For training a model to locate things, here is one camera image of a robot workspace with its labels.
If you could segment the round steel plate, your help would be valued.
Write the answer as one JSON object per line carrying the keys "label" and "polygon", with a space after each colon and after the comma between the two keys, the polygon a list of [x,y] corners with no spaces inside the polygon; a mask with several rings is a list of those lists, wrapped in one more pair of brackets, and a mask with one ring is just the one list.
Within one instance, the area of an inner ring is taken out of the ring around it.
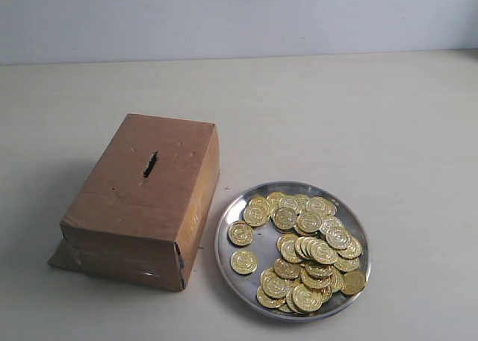
{"label": "round steel plate", "polygon": [[239,248],[232,245],[229,240],[229,225],[243,216],[243,210],[252,197],[257,195],[265,197],[272,192],[283,192],[287,195],[321,196],[330,200],[337,208],[337,217],[361,243],[363,254],[360,257],[358,269],[364,273],[366,278],[370,277],[372,260],[367,229],[347,204],[336,195],[313,184],[299,181],[268,181],[242,191],[223,208],[223,212],[217,218],[214,235],[214,257],[223,283],[229,287],[229,294],[241,300],[241,304],[254,311],[256,315],[261,314],[270,319],[281,320],[285,323],[312,322],[325,319],[347,309],[354,301],[360,298],[359,294],[346,296],[341,292],[337,292],[325,306],[316,313],[309,315],[286,314],[281,311],[273,311],[262,307],[258,303],[256,291],[261,284],[261,273],[263,270],[271,267],[273,262],[280,256],[276,242],[282,234],[275,229],[271,222],[257,228],[254,232],[252,244],[247,246],[257,257],[258,268],[248,275],[239,275],[232,269],[230,259],[232,254]]}

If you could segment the cardboard box with slot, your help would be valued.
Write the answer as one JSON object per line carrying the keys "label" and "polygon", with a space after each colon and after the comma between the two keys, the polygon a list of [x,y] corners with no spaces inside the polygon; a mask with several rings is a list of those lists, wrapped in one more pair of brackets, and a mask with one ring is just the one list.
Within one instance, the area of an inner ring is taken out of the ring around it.
{"label": "cardboard box with slot", "polygon": [[215,124],[127,115],[60,221],[49,265],[184,290],[219,176]]}

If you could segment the gold coin far left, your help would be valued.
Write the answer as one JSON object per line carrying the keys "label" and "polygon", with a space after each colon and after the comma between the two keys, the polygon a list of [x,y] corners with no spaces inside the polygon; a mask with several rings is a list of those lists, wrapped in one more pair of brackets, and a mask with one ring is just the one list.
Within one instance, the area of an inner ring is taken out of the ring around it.
{"label": "gold coin far left", "polygon": [[249,226],[257,228],[268,222],[269,213],[260,205],[250,205],[243,210],[243,220]]}

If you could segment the gold coin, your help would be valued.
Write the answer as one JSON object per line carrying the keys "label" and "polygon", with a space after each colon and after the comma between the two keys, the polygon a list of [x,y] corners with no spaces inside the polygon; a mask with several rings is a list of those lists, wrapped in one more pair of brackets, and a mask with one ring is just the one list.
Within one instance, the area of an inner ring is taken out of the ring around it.
{"label": "gold coin", "polygon": [[245,221],[238,220],[230,224],[228,238],[233,245],[243,247],[252,243],[254,230]]}
{"label": "gold coin", "polygon": [[254,253],[247,249],[241,249],[231,255],[230,264],[237,274],[250,275],[257,269],[258,261]]}
{"label": "gold coin", "polygon": [[243,220],[249,226],[257,228],[268,222],[269,213],[260,205],[250,205],[243,210]]}

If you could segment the gold coin left middle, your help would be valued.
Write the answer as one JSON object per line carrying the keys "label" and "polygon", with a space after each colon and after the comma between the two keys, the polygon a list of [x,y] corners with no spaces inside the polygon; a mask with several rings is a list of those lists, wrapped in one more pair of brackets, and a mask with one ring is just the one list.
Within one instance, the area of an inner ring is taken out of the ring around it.
{"label": "gold coin left middle", "polygon": [[230,224],[228,238],[233,245],[243,247],[252,243],[254,230],[245,221],[238,220]]}

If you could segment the gold coin lower left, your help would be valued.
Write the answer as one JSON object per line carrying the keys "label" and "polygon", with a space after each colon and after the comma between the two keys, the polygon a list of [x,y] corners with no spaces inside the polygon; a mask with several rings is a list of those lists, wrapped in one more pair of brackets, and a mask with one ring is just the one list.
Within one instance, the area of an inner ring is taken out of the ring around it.
{"label": "gold coin lower left", "polygon": [[230,264],[237,274],[250,275],[257,269],[258,261],[254,253],[247,249],[241,249],[231,255]]}

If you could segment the dull gold coin plate edge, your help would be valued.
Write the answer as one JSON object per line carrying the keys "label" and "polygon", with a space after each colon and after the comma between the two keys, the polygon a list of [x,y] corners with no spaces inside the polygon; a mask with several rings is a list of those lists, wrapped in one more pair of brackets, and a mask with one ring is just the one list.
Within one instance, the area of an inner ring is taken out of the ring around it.
{"label": "dull gold coin plate edge", "polygon": [[359,270],[343,274],[343,286],[341,292],[344,295],[356,295],[360,293],[367,283],[365,275]]}

